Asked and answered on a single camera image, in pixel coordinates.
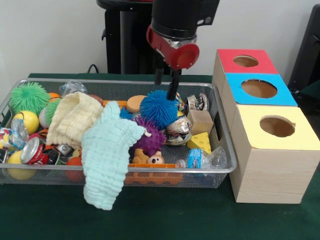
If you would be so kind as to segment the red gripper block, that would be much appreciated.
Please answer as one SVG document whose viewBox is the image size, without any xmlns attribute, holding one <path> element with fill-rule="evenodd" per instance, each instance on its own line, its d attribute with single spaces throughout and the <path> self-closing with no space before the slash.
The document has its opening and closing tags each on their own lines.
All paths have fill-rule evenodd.
<svg viewBox="0 0 320 240">
<path fill-rule="evenodd" d="M 149 45 L 158 52 L 159 56 L 155 64 L 155 85 L 162 83 L 164 74 L 164 61 L 173 68 L 171 70 L 172 81 L 167 92 L 167 100 L 174 101 L 179 87 L 181 69 L 189 69 L 199 58 L 200 49 L 197 36 L 185 40 L 173 40 L 160 36 L 151 26 L 146 31 L 146 40 Z"/>
</svg>

